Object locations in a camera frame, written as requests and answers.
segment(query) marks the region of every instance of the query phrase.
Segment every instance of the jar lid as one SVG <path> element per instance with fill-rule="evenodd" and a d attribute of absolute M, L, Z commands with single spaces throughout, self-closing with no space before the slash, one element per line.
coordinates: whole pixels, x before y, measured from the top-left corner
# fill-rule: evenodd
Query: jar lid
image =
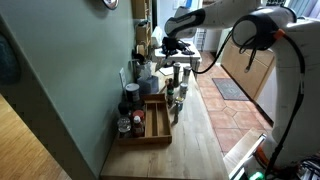
<path fill-rule="evenodd" d="M 144 116 L 144 112 L 142 110 L 135 110 L 132 115 L 139 116 L 142 118 Z"/>
<path fill-rule="evenodd" d="M 175 66 L 175 67 L 180 67 L 181 64 L 180 64 L 180 62 L 176 62 L 176 63 L 173 64 L 173 66 Z"/>
<path fill-rule="evenodd" d="M 192 68 L 190 66 L 185 66 L 185 67 L 183 67 L 183 74 L 185 76 L 190 76 L 191 70 L 192 70 Z"/>
<path fill-rule="evenodd" d="M 133 91 L 137 91 L 139 90 L 139 84 L 135 84 L 135 83 L 130 83 L 128 85 L 126 85 L 126 90 L 129 92 L 133 92 Z"/>
<path fill-rule="evenodd" d="M 183 97 L 180 97 L 180 96 L 176 97 L 176 102 L 177 102 L 177 103 L 182 103 L 183 100 L 184 100 Z"/>
<path fill-rule="evenodd" d="M 180 84 L 180 87 L 182 87 L 182 88 L 187 88 L 187 87 L 188 87 L 188 84 L 187 84 L 187 83 L 181 83 L 181 84 Z"/>
<path fill-rule="evenodd" d="M 135 116 L 135 117 L 133 118 L 133 122 L 136 123 L 136 124 L 140 123 L 140 121 L 141 121 L 141 119 L 140 119 L 139 116 Z"/>

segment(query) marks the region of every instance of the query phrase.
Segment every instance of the wooden floor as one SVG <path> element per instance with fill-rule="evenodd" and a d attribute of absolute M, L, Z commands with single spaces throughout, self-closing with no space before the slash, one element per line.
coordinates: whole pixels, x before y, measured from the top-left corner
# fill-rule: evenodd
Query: wooden floor
<path fill-rule="evenodd" d="M 0 179 L 71 179 L 1 95 Z"/>

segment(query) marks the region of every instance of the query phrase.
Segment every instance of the dark bottle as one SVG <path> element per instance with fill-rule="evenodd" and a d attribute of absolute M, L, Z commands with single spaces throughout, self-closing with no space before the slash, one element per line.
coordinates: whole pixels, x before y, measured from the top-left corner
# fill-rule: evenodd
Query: dark bottle
<path fill-rule="evenodd" d="M 169 79 L 169 83 L 167 85 L 167 102 L 169 108 L 173 105 L 173 94 L 174 94 L 174 86 L 173 86 L 173 79 Z"/>

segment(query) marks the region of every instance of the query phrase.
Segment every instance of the floor mat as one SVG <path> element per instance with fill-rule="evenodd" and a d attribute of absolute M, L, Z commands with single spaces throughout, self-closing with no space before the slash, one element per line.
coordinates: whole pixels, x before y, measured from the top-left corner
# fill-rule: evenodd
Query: floor mat
<path fill-rule="evenodd" d="M 212 78 L 224 100 L 249 101 L 238 85 L 230 78 Z"/>

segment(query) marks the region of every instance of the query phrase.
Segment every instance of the bottle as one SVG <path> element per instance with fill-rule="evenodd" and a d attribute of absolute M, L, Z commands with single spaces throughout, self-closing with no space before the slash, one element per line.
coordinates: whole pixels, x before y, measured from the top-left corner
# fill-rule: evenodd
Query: bottle
<path fill-rule="evenodd" d="M 182 83 L 189 83 L 189 76 L 192 68 L 190 66 L 186 66 L 183 68 L 183 76 L 182 76 Z"/>
<path fill-rule="evenodd" d="M 134 137 L 143 137 L 144 128 L 139 116 L 133 118 L 133 136 Z"/>
<path fill-rule="evenodd" d="M 179 121 L 179 106 L 180 103 L 178 101 L 175 101 L 176 107 L 174 109 L 174 118 L 173 118 L 173 123 L 177 124 Z"/>
<path fill-rule="evenodd" d="M 175 99 L 175 103 L 176 103 L 176 105 L 178 105 L 179 111 L 181 111 L 182 108 L 183 108 L 183 101 L 184 101 L 184 99 L 183 99 L 182 97 L 180 97 L 180 96 L 178 96 L 178 97 Z"/>
<path fill-rule="evenodd" d="M 174 86 L 173 86 L 173 79 L 169 79 L 169 83 L 167 85 L 167 103 L 169 108 L 173 105 L 173 94 L 174 94 Z"/>
<path fill-rule="evenodd" d="M 187 83 L 181 83 L 180 84 L 180 90 L 179 90 L 179 97 L 181 97 L 183 99 L 186 99 L 187 91 L 188 91 L 188 84 Z"/>
<path fill-rule="evenodd" d="M 142 124 L 145 126 L 146 123 L 145 123 L 145 119 L 144 119 L 144 112 L 143 112 L 143 110 L 135 110 L 135 111 L 132 113 L 132 116 L 133 116 L 133 117 L 139 116 Z"/>
<path fill-rule="evenodd" d="M 179 87 L 179 72 L 180 72 L 180 63 L 176 62 L 173 64 L 173 86 L 175 88 Z"/>

